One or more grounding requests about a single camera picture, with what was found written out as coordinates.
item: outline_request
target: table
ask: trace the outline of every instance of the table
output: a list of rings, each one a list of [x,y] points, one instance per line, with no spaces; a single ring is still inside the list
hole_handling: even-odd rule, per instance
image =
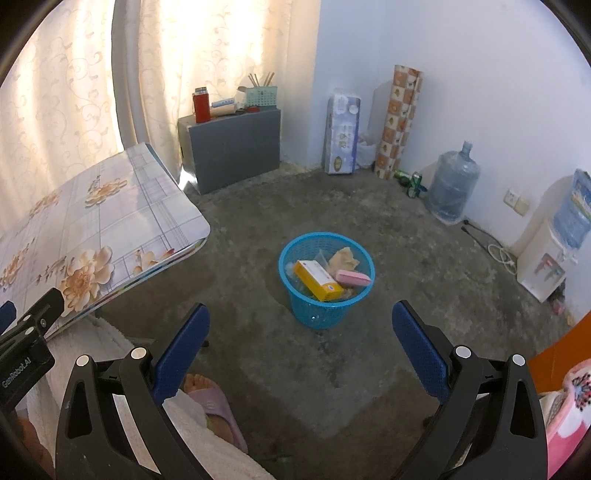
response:
[[[51,287],[66,309],[47,337],[199,250],[210,226],[148,144],[78,174],[0,239],[0,305],[17,318]]]

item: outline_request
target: wall socket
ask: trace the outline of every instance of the wall socket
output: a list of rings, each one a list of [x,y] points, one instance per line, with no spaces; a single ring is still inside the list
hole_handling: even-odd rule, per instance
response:
[[[511,208],[515,209],[515,205],[517,205],[517,200],[519,200],[519,194],[514,189],[507,190],[503,202],[505,202]]]
[[[530,211],[530,203],[525,200],[523,197],[519,197],[517,199],[517,203],[515,204],[515,208],[513,208],[519,215],[522,217],[526,216],[527,212]]]

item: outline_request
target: water bottle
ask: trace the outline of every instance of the water bottle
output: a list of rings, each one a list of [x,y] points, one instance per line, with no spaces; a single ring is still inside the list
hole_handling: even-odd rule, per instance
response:
[[[573,189],[552,220],[552,230],[566,246],[578,250],[591,230],[591,178],[586,171],[574,172]]]
[[[464,142],[461,151],[444,153],[437,162],[425,205],[446,225],[463,219],[464,208],[480,177],[480,167],[470,158],[471,149],[472,144]]]
[[[209,109],[209,94],[207,87],[195,88],[193,93],[193,108],[195,111],[195,122],[203,124],[212,119]]]

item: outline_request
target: slipper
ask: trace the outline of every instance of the slipper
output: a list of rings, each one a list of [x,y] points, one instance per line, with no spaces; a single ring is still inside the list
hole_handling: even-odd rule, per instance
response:
[[[232,415],[232,410],[230,409],[228,399],[220,387],[216,385],[212,388],[193,390],[187,395],[203,407],[203,411],[206,413],[206,415],[217,415],[218,417],[226,420],[228,425],[230,425],[230,430],[232,431],[232,436],[234,437],[234,447],[248,454],[246,441],[244,440],[244,437],[238,428],[238,424],[234,419],[234,415]]]

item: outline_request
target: water jug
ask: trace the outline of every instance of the water jug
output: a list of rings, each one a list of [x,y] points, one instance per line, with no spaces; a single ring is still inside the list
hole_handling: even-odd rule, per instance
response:
[[[472,144],[439,157],[437,170],[425,200],[427,209],[446,225],[463,219],[464,208],[480,177],[480,167],[470,158]]]
[[[565,247],[581,248],[591,229],[591,178],[586,171],[576,170],[573,189],[554,215],[552,227]]]

